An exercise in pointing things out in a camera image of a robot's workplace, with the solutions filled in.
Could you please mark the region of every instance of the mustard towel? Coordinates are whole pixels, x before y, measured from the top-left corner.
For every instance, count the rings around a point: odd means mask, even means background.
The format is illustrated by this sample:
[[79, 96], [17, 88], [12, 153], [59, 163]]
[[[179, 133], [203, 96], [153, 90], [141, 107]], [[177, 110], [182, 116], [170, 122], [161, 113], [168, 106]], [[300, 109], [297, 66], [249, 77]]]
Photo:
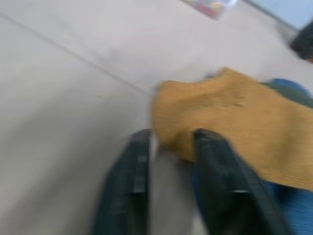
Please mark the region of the mustard towel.
[[313, 190], [313, 111], [239, 72], [200, 83], [163, 82], [153, 104], [160, 142], [196, 161], [192, 131], [229, 139], [263, 179]]

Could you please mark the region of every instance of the gray floor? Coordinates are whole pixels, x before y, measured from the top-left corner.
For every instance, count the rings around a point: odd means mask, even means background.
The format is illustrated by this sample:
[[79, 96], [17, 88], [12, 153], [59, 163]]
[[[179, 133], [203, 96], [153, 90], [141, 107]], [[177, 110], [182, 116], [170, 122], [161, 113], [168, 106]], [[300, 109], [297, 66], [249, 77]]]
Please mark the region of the gray floor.
[[229, 66], [313, 91], [290, 35], [241, 1], [214, 21], [178, 0], [3, 0], [0, 30], [1, 235], [84, 234], [163, 80]]

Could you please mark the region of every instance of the floor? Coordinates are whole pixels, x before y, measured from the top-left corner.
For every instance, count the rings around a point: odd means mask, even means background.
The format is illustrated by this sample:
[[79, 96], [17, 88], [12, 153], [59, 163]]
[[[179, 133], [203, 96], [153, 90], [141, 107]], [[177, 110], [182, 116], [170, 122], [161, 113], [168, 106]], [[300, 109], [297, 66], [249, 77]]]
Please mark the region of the floor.
[[178, 0], [3, 0], [0, 30], [2, 235], [84, 234], [163, 80], [229, 66], [313, 91], [290, 34], [241, 1], [214, 21]]

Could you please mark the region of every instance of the dark object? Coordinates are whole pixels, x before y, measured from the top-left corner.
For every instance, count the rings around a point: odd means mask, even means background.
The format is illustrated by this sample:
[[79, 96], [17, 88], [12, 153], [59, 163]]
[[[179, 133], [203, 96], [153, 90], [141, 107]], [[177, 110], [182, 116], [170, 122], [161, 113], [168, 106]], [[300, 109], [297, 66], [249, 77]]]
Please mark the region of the dark object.
[[92, 235], [147, 235], [150, 130], [134, 134], [109, 173]]
[[198, 205], [211, 235], [291, 235], [261, 180], [218, 133], [194, 132]]
[[313, 22], [301, 30], [291, 48], [304, 59], [313, 62]]

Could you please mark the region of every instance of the yellow cloth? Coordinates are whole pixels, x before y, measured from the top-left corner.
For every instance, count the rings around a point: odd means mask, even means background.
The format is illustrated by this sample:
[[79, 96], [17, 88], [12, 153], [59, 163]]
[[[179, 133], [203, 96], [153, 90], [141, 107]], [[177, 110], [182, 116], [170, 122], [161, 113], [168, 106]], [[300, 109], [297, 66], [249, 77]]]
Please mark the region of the yellow cloth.
[[163, 82], [153, 128], [162, 145], [187, 161], [196, 160], [193, 130], [218, 132], [263, 179], [313, 190], [313, 111], [239, 72]]

